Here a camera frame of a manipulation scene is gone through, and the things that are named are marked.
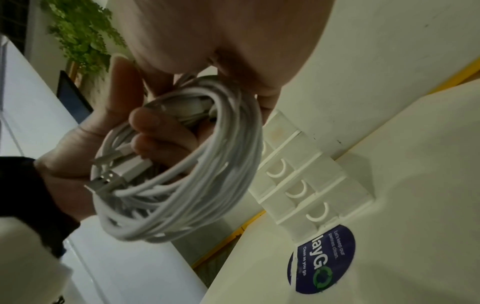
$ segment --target blue sticker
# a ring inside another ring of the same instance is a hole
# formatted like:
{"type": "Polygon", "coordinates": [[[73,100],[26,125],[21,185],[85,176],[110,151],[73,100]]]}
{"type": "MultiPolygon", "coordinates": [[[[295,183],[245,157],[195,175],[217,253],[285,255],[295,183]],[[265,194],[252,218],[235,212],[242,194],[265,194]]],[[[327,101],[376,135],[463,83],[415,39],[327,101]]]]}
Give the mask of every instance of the blue sticker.
{"type": "MultiPolygon", "coordinates": [[[[332,230],[297,248],[296,290],[303,294],[322,292],[345,274],[355,254],[355,238],[345,226],[332,230]]],[[[288,261],[288,282],[292,281],[293,254],[288,261]]]]}

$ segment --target sticker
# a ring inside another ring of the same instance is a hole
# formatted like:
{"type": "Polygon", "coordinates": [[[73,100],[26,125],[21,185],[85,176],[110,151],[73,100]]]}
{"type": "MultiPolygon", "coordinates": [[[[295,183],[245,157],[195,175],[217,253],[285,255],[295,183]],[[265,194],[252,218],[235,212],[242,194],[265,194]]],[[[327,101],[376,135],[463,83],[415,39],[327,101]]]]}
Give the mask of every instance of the sticker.
{"type": "MultiPolygon", "coordinates": [[[[345,226],[332,230],[297,248],[296,291],[303,294],[322,292],[341,279],[355,254],[355,238],[345,226]]],[[[293,254],[288,261],[288,282],[292,281],[293,254]]]]}

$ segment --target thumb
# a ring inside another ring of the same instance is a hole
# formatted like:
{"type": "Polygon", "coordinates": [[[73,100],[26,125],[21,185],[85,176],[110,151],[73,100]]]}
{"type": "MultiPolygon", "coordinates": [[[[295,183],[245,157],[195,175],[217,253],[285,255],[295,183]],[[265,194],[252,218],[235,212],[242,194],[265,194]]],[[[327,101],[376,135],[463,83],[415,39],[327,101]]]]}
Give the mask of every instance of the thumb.
{"type": "Polygon", "coordinates": [[[144,102],[142,77],[134,64],[122,55],[110,60],[110,86],[107,99],[80,124],[85,131],[105,136],[126,121],[135,108],[144,102]]]}

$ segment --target green logo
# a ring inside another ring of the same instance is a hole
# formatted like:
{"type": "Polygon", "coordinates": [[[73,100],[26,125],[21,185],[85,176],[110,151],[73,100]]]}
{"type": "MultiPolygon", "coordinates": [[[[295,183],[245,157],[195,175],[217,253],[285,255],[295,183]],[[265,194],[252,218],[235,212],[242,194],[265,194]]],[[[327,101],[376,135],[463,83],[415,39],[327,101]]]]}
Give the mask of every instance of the green logo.
{"type": "Polygon", "coordinates": [[[313,284],[318,288],[318,289],[322,289],[322,288],[325,288],[327,287],[330,282],[332,281],[332,276],[333,276],[333,272],[332,270],[330,269],[330,267],[327,267],[327,266],[322,266],[320,267],[319,269],[316,270],[315,274],[313,275],[313,284]],[[320,273],[322,272],[325,272],[326,275],[328,276],[327,279],[324,281],[324,282],[319,282],[317,281],[317,277],[319,276],[320,273]]]}

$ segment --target black sleeve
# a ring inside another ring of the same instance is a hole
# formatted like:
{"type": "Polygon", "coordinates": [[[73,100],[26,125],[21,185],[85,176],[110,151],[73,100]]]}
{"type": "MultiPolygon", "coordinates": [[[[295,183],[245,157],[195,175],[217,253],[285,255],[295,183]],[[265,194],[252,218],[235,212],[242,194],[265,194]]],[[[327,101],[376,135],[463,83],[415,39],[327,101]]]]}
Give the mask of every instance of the black sleeve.
{"type": "Polygon", "coordinates": [[[16,217],[35,230],[51,253],[60,257],[63,240],[80,224],[61,212],[44,181],[35,170],[34,160],[0,157],[0,216],[16,217]]]}

